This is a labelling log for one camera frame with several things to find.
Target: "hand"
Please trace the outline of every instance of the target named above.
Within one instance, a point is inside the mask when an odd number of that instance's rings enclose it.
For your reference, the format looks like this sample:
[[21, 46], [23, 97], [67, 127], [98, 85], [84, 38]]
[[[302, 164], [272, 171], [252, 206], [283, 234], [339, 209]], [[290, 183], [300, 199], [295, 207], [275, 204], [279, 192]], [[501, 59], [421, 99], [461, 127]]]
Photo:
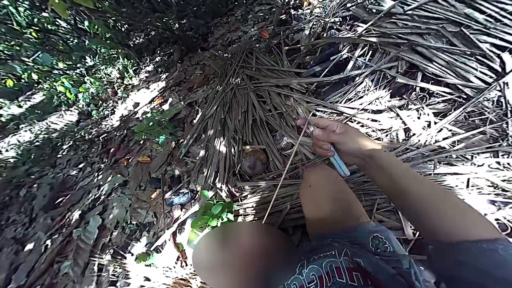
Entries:
[[[316, 117], [310, 118], [309, 123], [316, 127], [312, 133], [313, 149], [321, 156], [334, 156], [331, 143], [334, 144], [343, 161], [349, 164], [361, 163], [371, 153], [381, 151], [379, 144], [347, 124]], [[306, 118], [297, 121], [299, 126], [305, 124]]]

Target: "dry thatch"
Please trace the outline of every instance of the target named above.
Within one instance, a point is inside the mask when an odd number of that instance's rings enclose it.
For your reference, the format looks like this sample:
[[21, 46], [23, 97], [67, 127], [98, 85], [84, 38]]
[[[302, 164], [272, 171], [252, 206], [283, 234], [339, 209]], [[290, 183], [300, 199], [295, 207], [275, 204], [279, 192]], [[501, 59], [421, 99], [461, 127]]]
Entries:
[[[266, 51], [232, 53], [180, 156], [203, 148], [193, 179], [239, 201], [241, 219], [261, 221], [293, 150], [275, 140], [296, 143], [295, 120], [313, 112], [357, 127], [467, 201], [483, 199], [477, 208], [510, 231], [510, 8], [507, 0], [345, 0], [312, 11], [300, 25], [274, 29]], [[268, 223], [303, 221], [300, 169], [324, 160], [310, 143], [301, 140]], [[264, 147], [266, 174], [248, 179], [239, 170], [244, 146]], [[406, 220], [350, 170], [345, 181], [371, 218], [401, 230]]]

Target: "forest floor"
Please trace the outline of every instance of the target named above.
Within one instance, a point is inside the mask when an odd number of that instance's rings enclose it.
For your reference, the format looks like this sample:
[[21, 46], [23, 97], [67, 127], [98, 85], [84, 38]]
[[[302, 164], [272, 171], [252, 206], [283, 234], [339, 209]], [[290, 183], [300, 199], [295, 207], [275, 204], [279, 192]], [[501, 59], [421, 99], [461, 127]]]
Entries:
[[[416, 3], [237, 7], [211, 23], [207, 50], [146, 62], [110, 117], [71, 110], [3, 139], [2, 153], [31, 156], [1, 179], [0, 288], [206, 286], [189, 260], [201, 191], [304, 244], [301, 169], [329, 162], [299, 141], [295, 119], [310, 113], [357, 127], [512, 236], [512, 46], [500, 36], [512, 28]], [[248, 149], [265, 158], [254, 175]], [[349, 170], [372, 220], [424, 259], [421, 235]]]

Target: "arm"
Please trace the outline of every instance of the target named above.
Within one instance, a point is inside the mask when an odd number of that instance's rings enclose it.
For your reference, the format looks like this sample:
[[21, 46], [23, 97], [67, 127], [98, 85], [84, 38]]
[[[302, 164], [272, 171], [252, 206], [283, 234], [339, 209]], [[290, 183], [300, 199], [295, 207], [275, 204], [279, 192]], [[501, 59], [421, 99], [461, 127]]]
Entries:
[[[298, 121], [304, 125], [306, 119]], [[340, 122], [311, 118], [313, 148], [332, 156], [333, 143], [340, 157], [356, 164], [386, 194], [428, 240], [455, 242], [504, 238], [484, 216], [454, 193], [415, 173], [394, 154], [357, 129]]]

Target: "leaf litter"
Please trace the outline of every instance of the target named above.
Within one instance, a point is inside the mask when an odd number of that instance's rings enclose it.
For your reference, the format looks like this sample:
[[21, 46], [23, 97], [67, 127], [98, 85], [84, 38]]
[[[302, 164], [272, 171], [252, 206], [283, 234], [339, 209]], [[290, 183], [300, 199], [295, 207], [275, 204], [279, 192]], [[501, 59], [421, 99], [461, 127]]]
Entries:
[[[130, 110], [180, 104], [176, 140], [137, 139], [141, 121], [129, 113], [108, 133], [77, 138], [51, 166], [20, 166], [2, 179], [1, 287], [200, 286], [187, 249], [177, 248], [200, 207], [195, 195], [211, 191], [236, 204], [238, 221], [262, 221], [302, 132], [295, 121], [310, 113], [360, 129], [512, 235], [512, 15], [502, 1], [308, 1], [275, 10], [234, 9], [212, 24], [207, 51], [141, 84], [165, 82]], [[266, 220], [295, 241], [301, 171], [328, 163], [310, 145], [306, 133]], [[241, 169], [246, 148], [265, 154], [262, 172]], [[345, 181], [371, 218], [411, 244], [418, 235], [407, 220], [349, 169]], [[155, 256], [137, 263], [141, 253]]]

